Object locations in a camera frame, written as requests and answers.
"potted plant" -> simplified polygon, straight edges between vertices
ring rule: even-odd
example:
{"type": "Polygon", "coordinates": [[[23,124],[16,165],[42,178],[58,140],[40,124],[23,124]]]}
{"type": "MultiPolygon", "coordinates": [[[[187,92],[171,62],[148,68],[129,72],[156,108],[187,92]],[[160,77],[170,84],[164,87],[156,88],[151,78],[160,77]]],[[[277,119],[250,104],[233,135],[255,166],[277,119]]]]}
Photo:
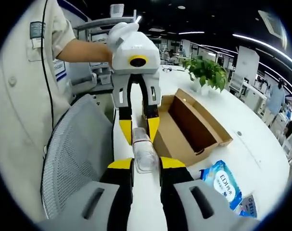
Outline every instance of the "potted plant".
{"type": "Polygon", "coordinates": [[[220,89],[222,92],[227,83],[226,70],[212,60],[204,60],[202,56],[197,56],[183,61],[182,65],[185,70],[189,70],[190,79],[195,81],[195,91],[205,86],[206,94],[210,88],[220,89]]]}

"shirt pocket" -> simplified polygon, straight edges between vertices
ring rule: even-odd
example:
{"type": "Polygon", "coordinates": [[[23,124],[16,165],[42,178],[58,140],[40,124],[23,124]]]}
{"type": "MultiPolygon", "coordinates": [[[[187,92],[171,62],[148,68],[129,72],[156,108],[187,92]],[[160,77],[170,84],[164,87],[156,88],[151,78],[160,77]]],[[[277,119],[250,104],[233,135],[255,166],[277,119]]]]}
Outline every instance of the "shirt pocket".
{"type": "MultiPolygon", "coordinates": [[[[26,54],[30,62],[41,61],[41,47],[33,46],[32,39],[29,39],[26,44],[26,54]]],[[[46,60],[45,48],[43,47],[43,59],[46,60]]]]}

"shirt button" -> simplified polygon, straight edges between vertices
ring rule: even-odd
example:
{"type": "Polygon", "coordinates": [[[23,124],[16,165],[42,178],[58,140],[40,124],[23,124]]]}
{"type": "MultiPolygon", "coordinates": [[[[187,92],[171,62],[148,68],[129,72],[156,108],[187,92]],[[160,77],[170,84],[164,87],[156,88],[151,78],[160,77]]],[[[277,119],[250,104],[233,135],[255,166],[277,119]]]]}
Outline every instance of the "shirt button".
{"type": "Polygon", "coordinates": [[[11,76],[8,80],[10,87],[14,87],[16,85],[16,78],[11,76]]]}

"white plant pot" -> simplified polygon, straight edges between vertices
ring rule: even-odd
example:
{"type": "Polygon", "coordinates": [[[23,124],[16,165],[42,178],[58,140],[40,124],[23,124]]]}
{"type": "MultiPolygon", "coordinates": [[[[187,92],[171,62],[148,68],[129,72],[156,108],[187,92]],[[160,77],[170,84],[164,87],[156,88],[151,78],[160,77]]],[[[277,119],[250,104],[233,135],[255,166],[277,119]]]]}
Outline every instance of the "white plant pot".
{"type": "Polygon", "coordinates": [[[200,78],[195,79],[192,85],[192,90],[194,92],[200,93],[202,96],[207,96],[209,94],[211,87],[208,85],[208,80],[205,81],[205,84],[201,86],[200,78]]]}

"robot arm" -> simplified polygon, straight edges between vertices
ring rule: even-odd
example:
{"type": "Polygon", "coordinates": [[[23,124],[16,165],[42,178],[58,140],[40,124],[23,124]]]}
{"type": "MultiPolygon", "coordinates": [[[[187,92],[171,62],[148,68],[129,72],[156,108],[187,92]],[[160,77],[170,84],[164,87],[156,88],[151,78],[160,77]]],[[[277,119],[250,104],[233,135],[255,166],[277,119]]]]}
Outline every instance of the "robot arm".
{"type": "Polygon", "coordinates": [[[157,105],[161,100],[159,88],[160,54],[154,43],[138,32],[136,23],[119,23],[109,33],[107,45],[113,52],[112,80],[115,107],[119,108],[119,123],[127,142],[132,144],[132,83],[140,85],[147,133],[153,142],[159,126],[157,105]]]}

